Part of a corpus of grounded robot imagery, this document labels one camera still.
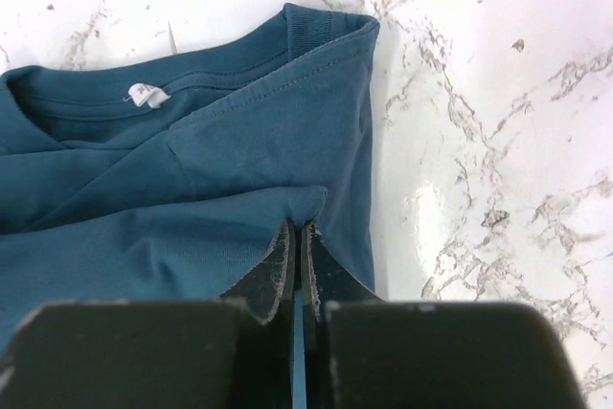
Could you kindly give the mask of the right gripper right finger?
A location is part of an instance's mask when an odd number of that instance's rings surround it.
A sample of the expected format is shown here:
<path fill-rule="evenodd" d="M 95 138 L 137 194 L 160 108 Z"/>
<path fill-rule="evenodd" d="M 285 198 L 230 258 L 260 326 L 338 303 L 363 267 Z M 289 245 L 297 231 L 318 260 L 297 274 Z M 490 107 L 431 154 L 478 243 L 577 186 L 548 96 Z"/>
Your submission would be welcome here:
<path fill-rule="evenodd" d="M 496 302 L 386 302 L 301 235 L 310 408 L 581 408 L 550 323 Z"/>

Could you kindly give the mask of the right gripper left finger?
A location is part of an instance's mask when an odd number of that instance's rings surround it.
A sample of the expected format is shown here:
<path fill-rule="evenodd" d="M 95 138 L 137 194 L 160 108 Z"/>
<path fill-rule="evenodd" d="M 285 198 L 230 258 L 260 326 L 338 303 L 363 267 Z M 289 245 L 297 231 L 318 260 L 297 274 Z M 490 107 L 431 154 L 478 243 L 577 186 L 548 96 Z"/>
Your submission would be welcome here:
<path fill-rule="evenodd" d="M 5 408 L 288 408 L 296 234 L 210 301 L 33 310 L 1 361 Z"/>

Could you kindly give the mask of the blue t shirt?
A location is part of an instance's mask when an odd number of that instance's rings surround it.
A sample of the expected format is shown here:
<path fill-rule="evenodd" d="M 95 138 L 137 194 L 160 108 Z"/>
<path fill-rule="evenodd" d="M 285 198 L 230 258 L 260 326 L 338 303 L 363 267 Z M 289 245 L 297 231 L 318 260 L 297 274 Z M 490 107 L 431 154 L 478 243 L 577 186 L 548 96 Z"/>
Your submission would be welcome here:
<path fill-rule="evenodd" d="M 378 21 L 286 4 L 211 49 L 1 78 L 1 342 L 44 304 L 219 296 L 280 224 L 375 284 Z"/>

